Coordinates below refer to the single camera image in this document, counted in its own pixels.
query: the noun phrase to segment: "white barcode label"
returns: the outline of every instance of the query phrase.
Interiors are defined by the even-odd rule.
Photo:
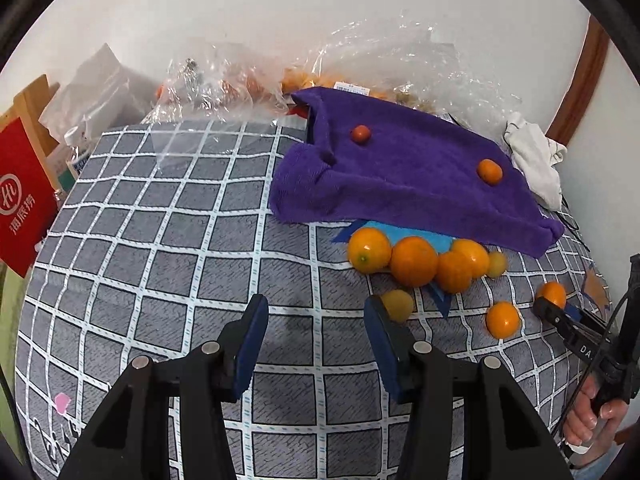
[[[351,92],[352,94],[369,95],[369,89],[364,86],[352,85],[351,83],[342,83],[337,81],[334,85],[335,90],[344,90],[345,92]]]

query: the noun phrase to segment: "red paper bag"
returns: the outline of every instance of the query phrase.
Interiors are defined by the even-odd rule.
[[[58,206],[22,121],[0,132],[0,259],[24,277]]]

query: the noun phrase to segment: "metal screw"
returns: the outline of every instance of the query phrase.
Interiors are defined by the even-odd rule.
[[[431,352],[431,345],[426,341],[416,341],[414,343],[414,350],[418,352],[418,354],[428,354]]]
[[[139,355],[131,362],[131,365],[136,369],[144,368],[149,364],[149,358],[146,355]]]
[[[202,345],[203,354],[207,354],[207,355],[215,354],[219,350],[220,350],[220,345],[218,344],[217,341],[207,341],[206,343],[204,343],[204,345]]]
[[[484,366],[486,366],[487,368],[492,368],[493,370],[497,370],[498,368],[500,368],[500,365],[502,364],[500,362],[500,359],[492,355],[490,355],[489,357],[485,357],[484,361],[482,362],[484,363]]]

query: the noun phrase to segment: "gray plaid tablecloth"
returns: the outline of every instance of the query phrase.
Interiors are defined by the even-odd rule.
[[[151,126],[104,134],[39,254],[20,321],[15,394],[43,480],[57,476],[133,357],[185,355],[237,319],[254,292],[270,302],[268,330],[251,387],[225,406],[239,478],[393,477],[410,407],[382,388],[362,305],[395,286],[388,274],[355,272],[344,245],[331,242],[347,222],[284,225],[271,215],[273,170],[305,138],[303,124],[286,121],[231,134],[215,123],[156,125],[196,139],[162,171]],[[551,425],[578,361],[531,313],[533,293],[558,280],[571,302],[590,308],[580,286],[593,261],[569,232],[537,261],[504,252],[508,274],[457,295],[449,319],[414,290],[408,325],[457,358],[501,359]],[[487,306],[500,300],[523,321],[504,341],[484,328]],[[456,400],[451,478],[462,468],[463,410]],[[175,399],[170,466],[182,480],[179,413]]]

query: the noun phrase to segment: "purple towel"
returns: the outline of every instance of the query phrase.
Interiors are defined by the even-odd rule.
[[[564,226],[540,214],[522,174],[490,140],[423,112],[341,90],[311,88],[312,144],[293,146],[277,169],[269,205],[283,222],[354,218],[434,231],[539,258]],[[351,130],[371,129],[364,145]],[[478,163],[500,165],[484,183]]]

